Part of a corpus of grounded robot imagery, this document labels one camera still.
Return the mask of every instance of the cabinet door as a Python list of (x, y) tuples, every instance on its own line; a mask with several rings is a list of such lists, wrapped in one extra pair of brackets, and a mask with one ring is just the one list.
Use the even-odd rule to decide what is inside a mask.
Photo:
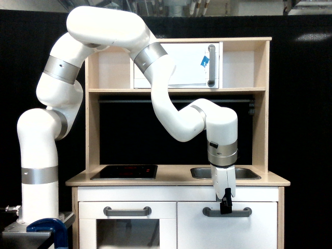
[[(161, 44), (176, 64), (170, 88), (219, 88), (222, 86), (223, 43)], [(209, 45), (215, 46), (215, 60), (210, 60)], [(215, 67), (215, 84), (208, 86), (210, 65)], [(138, 67), (134, 66), (134, 88), (150, 88)]]
[(233, 210), (252, 209), (250, 217), (207, 217), (216, 202), (178, 203), (178, 249), (276, 249), (276, 202), (233, 202)]

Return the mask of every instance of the blue sticker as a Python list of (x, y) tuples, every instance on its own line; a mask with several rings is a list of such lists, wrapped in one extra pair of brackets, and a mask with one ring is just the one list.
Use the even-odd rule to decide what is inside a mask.
[(204, 68), (205, 68), (209, 61), (210, 61), (210, 59), (208, 57), (204, 56), (201, 65), (204, 66)]

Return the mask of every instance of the drawer handle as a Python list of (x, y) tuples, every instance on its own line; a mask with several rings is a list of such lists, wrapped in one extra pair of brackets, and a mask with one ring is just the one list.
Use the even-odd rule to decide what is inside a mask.
[(109, 206), (104, 208), (106, 216), (148, 216), (151, 213), (152, 209), (149, 206), (146, 206), (143, 210), (112, 210)]
[(209, 207), (203, 208), (203, 214), (207, 217), (249, 217), (252, 212), (250, 207), (245, 207), (240, 211), (233, 211), (230, 214), (221, 214), (220, 210), (211, 210)]
[(216, 47), (214, 45), (209, 45), (208, 50), (210, 52), (210, 67), (209, 67), (209, 80), (207, 85), (213, 87), (215, 84), (215, 62), (216, 62)]

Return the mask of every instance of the ceiling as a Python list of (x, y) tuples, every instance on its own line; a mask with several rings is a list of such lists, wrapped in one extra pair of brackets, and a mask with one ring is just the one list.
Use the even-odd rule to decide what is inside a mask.
[[(199, 6), (190, 11), (190, 6)], [(81, 5), (132, 11), (140, 16), (278, 16), (331, 14), (332, 0), (0, 0), (0, 9), (70, 12)]]

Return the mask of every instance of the toy kitchen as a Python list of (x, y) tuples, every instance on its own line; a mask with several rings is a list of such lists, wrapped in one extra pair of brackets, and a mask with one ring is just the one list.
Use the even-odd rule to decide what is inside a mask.
[[(177, 67), (167, 93), (176, 109), (206, 99), (236, 112), (238, 141), (231, 147), (237, 153), (227, 158), (236, 157), (235, 167), (226, 179), (217, 177), (211, 154), (230, 148), (207, 142), (208, 130), (188, 142), (169, 135), (172, 127), (166, 131), (154, 114), (146, 74), (122, 48), (90, 55), (86, 169), (66, 182), (77, 217), (74, 248), (284, 248), (284, 187), (290, 182), (268, 170), (271, 38), (158, 41)], [(164, 101), (160, 91), (155, 101)], [(206, 111), (192, 107), (209, 125)], [(231, 200), (216, 194), (220, 182), (233, 186)], [(231, 212), (222, 213), (225, 207)]]

